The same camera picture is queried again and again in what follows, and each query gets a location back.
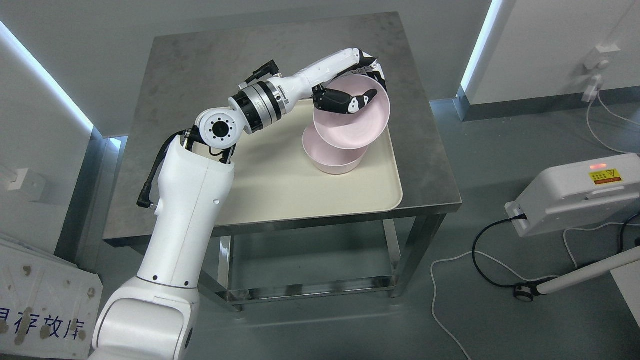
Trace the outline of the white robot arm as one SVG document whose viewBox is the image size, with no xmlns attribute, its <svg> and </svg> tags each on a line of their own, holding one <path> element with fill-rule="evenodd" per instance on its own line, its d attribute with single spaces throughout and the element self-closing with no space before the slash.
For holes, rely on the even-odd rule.
<svg viewBox="0 0 640 360">
<path fill-rule="evenodd" d="M 243 82 L 229 108 L 203 111 L 158 151 L 137 204 L 157 221 L 136 276 L 117 289 L 94 327 L 92 360 L 182 360 L 194 333 L 205 253 L 234 180 L 243 133 L 265 129 L 339 73 L 326 59 L 282 77 L 273 61 Z"/>
</svg>

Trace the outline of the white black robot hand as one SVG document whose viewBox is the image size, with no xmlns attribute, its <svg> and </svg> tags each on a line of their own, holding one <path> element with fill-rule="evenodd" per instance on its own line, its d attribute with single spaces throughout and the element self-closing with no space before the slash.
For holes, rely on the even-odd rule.
<svg viewBox="0 0 640 360">
<path fill-rule="evenodd" d="M 351 115 L 361 111 L 375 96 L 377 89 L 368 89 L 361 95 L 351 95 L 329 88 L 335 80 L 347 76 L 366 76 L 387 90 L 386 76 L 378 59 L 359 48 L 346 48 L 309 64 L 295 73 L 305 81 L 304 93 L 313 100 L 316 109 L 334 114 Z"/>
</svg>

